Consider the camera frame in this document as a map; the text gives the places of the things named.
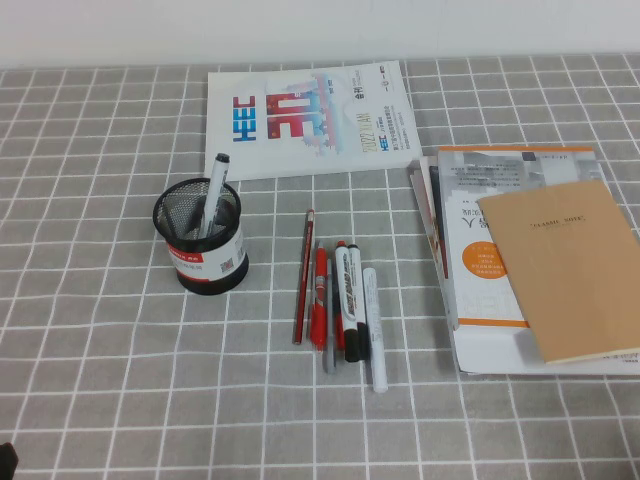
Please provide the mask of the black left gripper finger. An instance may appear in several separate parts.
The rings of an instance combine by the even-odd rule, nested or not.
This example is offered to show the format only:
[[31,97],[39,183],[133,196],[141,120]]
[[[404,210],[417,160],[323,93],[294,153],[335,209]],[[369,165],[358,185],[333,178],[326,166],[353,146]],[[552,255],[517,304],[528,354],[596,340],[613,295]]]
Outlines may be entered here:
[[18,465],[18,456],[10,442],[0,445],[0,480],[12,480]]

